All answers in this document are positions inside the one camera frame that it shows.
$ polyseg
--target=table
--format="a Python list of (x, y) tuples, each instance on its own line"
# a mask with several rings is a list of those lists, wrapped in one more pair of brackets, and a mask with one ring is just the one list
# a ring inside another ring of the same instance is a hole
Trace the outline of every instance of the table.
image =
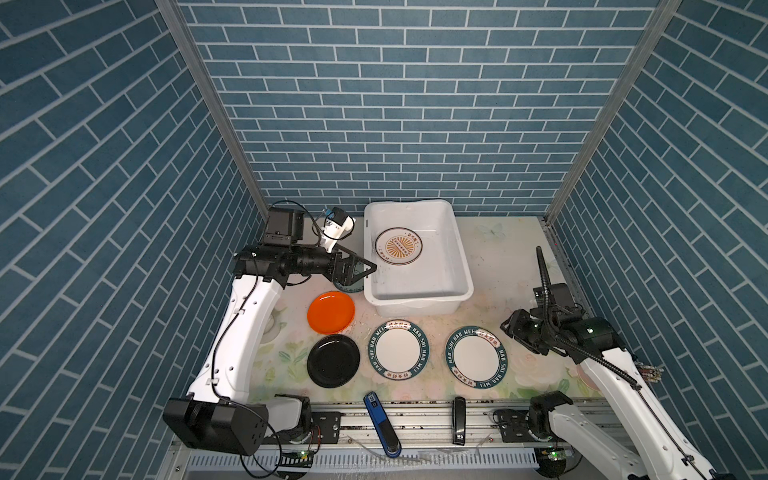
[[(535, 307), (532, 289), (541, 285), (536, 246), (544, 251), (552, 283), (564, 281), (539, 220), (535, 217), (458, 217), (456, 220), (475, 293), (452, 315), (407, 319), (418, 325), (429, 341), (427, 366), (417, 376), (390, 380), (373, 369), (366, 344), (373, 331), (388, 319), (378, 316), (360, 292), (350, 294), (356, 315), (352, 324), (341, 332), (355, 340), (360, 348), (357, 374), (337, 389), (315, 385), (306, 372), (306, 356), (322, 335), (309, 328), (306, 311), (315, 297), (335, 287), (325, 278), (314, 276), (303, 285), (287, 287), (278, 301), (273, 317), (280, 333), (259, 349), (253, 364), (249, 400), (256, 402), (282, 393), (309, 396), (313, 402), (361, 402), (371, 390), (384, 402), (448, 400), (454, 396), (464, 396), (467, 400), (528, 399), (555, 389), (571, 397), (602, 397), (571, 359), (554, 353), (534, 355), (499, 329), (499, 324), (512, 311)], [(344, 242), (346, 247), (361, 254), (362, 225), (359, 222), (359, 231)], [(305, 228), (305, 240), (314, 240), (309, 227)], [(464, 385), (445, 362), (448, 338), (458, 328), (470, 325), (494, 333), (508, 354), (509, 370), (504, 379), (490, 389)]]

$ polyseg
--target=brick wall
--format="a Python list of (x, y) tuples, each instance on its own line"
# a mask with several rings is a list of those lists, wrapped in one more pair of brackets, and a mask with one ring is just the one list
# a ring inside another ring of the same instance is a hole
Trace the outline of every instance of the brick wall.
[(0, 478), (144, 478), (257, 213), (152, 0), (0, 2)]
[(768, 478), (768, 3), (728, 4), (683, 1), (556, 227), (677, 424)]
[(656, 2), (181, 4), (270, 200), (541, 215)]

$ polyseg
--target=metal corner post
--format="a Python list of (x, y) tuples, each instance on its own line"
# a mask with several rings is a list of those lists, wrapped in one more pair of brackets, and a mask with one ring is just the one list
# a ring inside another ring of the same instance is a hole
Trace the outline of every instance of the metal corner post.
[(552, 203), (547, 208), (547, 212), (544, 215), (544, 220), (547, 224), (552, 224), (565, 206), (568, 196), (576, 187), (576, 183), (581, 174), (584, 173), (587, 165), (589, 165), (592, 155), (594, 155), (598, 145), (603, 140), (608, 127), (611, 126), (611, 122), (616, 117), (621, 104), (624, 103), (624, 99), (629, 94), (632, 85), (634, 85), (637, 77), (643, 71), (645, 62), (648, 61), (650, 54), (656, 48), (656, 44), (661, 39), (661, 35), (669, 25), (670, 20), (672, 20), (677, 7), (680, 6), (680, 2), (681, 0), (660, 0), (656, 9), (650, 15), (643, 35), (640, 37), (637, 45), (635, 45), (635, 48), (632, 49), (624, 70), (621, 71), (616, 84), (605, 101), (605, 105), (594, 120), (592, 130), (589, 131), (584, 139), (584, 143), (581, 145), (578, 154), (576, 154), (571, 169), (565, 175), (560, 189), (554, 195)]
[(200, 90), (205, 104), (208, 106), (211, 117), (216, 122), (221, 137), (227, 145), (253, 201), (256, 202), (259, 212), (266, 218), (269, 207), (253, 175), (253, 169), (248, 163), (243, 145), (237, 139), (232, 122), (227, 115), (227, 111), (224, 110), (219, 94), (214, 87), (214, 82), (211, 80), (203, 58), (197, 50), (195, 41), (192, 38), (192, 32), (187, 26), (186, 20), (184, 20), (184, 14), (181, 12), (177, 0), (155, 0), (155, 3), (157, 3), (157, 8), (160, 9), (163, 20), (168, 25), (170, 35), (176, 41), (176, 46), (179, 48), (182, 58), (187, 63), (190, 74)]

